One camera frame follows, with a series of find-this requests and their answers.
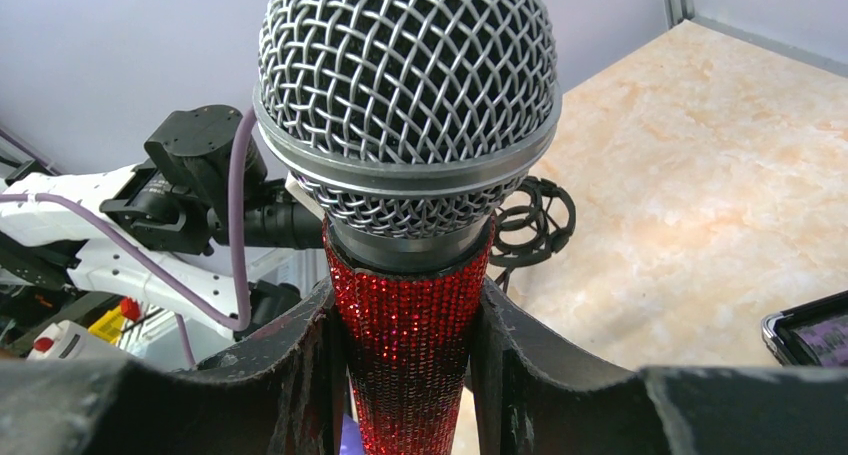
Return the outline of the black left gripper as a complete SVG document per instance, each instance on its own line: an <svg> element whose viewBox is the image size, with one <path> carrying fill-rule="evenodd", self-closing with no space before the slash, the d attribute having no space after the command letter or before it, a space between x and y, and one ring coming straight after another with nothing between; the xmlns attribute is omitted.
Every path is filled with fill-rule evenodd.
<svg viewBox="0 0 848 455"><path fill-rule="evenodd" d="M323 219L285 188L282 179L246 181L244 245L295 250L323 247Z"/></svg>

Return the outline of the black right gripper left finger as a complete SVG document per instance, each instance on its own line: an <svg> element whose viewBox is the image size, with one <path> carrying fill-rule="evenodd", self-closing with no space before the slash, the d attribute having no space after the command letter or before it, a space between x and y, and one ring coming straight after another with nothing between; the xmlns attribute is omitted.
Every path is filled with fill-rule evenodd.
<svg viewBox="0 0 848 455"><path fill-rule="evenodd" d="M335 454L345 362L329 280L188 371L135 359L1 364L5 454Z"/></svg>

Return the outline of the red glitter microphone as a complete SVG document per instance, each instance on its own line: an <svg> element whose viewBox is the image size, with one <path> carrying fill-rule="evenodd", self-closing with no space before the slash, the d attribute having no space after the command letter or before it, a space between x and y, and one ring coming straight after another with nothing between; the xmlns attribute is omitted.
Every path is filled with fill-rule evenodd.
<svg viewBox="0 0 848 455"><path fill-rule="evenodd" d="M494 213L561 114L543 0L270 0L260 133L324 213L368 454L451 451Z"/></svg>

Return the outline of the black tripod shock-mount stand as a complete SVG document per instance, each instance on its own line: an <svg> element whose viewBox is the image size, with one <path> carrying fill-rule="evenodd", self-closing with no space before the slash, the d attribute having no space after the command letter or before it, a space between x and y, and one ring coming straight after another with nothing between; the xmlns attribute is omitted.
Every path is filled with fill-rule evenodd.
<svg viewBox="0 0 848 455"><path fill-rule="evenodd" d="M489 256L489 263L502 269L494 282L504 293L516 270L559 253L574 235L577 222L571 195L551 180L528 176L516 192L527 195L528 201L497 211Z"/></svg>

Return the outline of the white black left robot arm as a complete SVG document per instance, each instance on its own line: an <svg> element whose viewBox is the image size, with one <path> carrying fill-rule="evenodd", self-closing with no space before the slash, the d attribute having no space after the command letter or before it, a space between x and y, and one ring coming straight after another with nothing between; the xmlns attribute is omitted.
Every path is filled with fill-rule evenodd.
<svg viewBox="0 0 848 455"><path fill-rule="evenodd" d="M229 338L232 278L186 262L228 244L228 171L241 113L209 105L171 113L146 159L104 173L9 178L1 196L1 266L50 290L148 303Z"/></svg>

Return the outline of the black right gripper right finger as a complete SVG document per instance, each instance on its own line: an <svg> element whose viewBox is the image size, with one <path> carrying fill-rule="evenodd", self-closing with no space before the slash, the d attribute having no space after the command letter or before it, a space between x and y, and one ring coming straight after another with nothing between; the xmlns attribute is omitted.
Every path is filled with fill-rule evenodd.
<svg viewBox="0 0 848 455"><path fill-rule="evenodd" d="M648 366L571 343L491 280L471 353L484 454L843 454L847 373Z"/></svg>

